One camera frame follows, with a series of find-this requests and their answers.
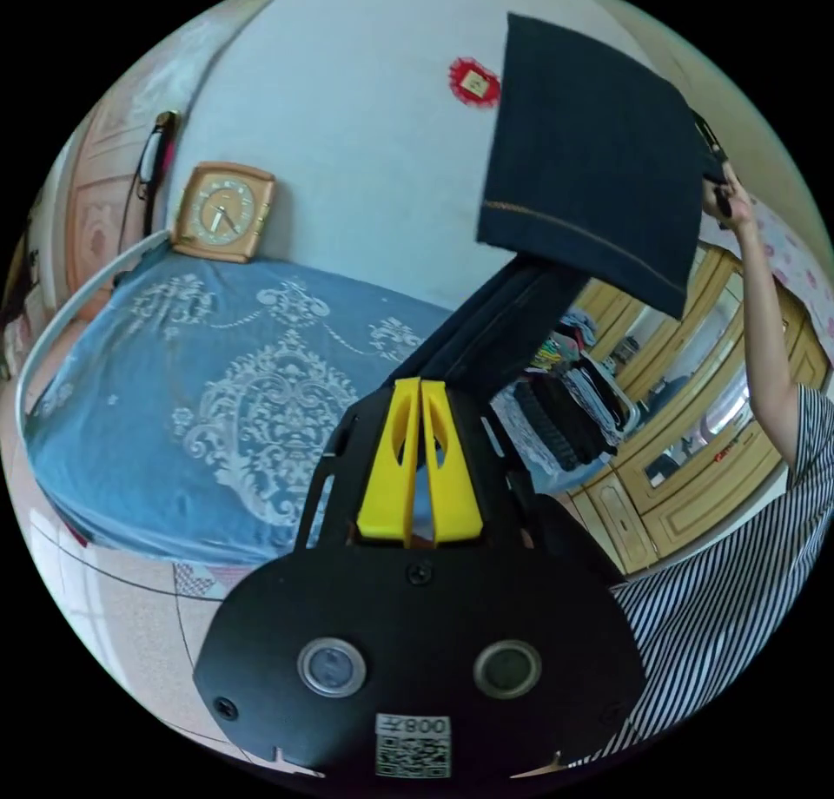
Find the black and white striped clothing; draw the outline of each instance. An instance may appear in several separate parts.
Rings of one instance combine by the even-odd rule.
[[[645,741],[708,704],[793,605],[834,516],[834,402],[800,387],[798,416],[797,463],[783,495],[706,550],[614,589],[647,685],[619,735],[586,761]]]

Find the floor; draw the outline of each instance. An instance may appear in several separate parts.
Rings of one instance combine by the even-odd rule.
[[[28,392],[28,407],[84,327],[74,322],[53,346]],[[89,652],[172,730],[263,767],[300,770],[280,757],[275,763],[262,761],[230,743],[191,680],[211,618],[247,571],[168,564],[93,545],[81,547],[32,478],[15,425],[16,389],[12,380],[0,391],[0,452],[12,504],[44,583]],[[570,499],[563,500],[576,514]]]

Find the hand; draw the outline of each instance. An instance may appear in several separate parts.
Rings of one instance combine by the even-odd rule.
[[[731,228],[734,232],[738,232],[751,224],[755,226],[756,215],[753,213],[753,201],[750,195],[742,188],[729,162],[724,163],[724,175],[727,178],[726,185],[716,185],[714,182],[704,180],[702,198],[704,211],[719,223],[724,223],[725,226]],[[727,217],[718,207],[716,191],[724,195],[730,204],[732,217]]]

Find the qr code label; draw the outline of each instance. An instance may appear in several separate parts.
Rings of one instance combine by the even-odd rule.
[[[447,717],[378,715],[376,775],[447,779],[452,775],[452,727]]]

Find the bed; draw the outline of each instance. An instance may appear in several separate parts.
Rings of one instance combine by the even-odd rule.
[[[259,565],[288,552],[321,449],[448,311],[285,261],[247,265],[138,245],[109,303],[32,411],[25,390],[85,293],[23,370],[18,425],[37,483],[82,538],[145,557]],[[510,392],[496,409],[539,489],[557,471]],[[430,532],[418,482],[415,532]],[[318,522],[310,544],[314,545]]]

